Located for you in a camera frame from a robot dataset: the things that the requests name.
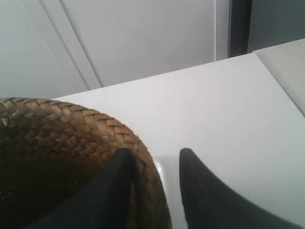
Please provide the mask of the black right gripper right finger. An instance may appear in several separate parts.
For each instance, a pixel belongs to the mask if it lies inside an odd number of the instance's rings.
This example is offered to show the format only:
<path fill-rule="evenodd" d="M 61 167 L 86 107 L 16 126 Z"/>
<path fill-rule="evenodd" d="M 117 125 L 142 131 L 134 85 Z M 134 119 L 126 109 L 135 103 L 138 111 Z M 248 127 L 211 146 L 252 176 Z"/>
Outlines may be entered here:
<path fill-rule="evenodd" d="M 245 199 L 219 179 L 190 148 L 179 154 L 179 181 L 190 229 L 299 229 Z"/>

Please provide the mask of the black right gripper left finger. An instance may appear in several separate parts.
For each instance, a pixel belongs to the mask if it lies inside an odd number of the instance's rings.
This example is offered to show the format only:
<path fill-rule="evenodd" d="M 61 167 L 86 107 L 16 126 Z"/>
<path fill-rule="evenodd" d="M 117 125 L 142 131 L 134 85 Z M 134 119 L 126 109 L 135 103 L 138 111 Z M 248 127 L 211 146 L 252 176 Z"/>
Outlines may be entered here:
<path fill-rule="evenodd" d="M 135 165 L 132 151 L 119 148 L 77 195 L 28 225 L 29 229 L 123 229 L 127 225 Z"/>

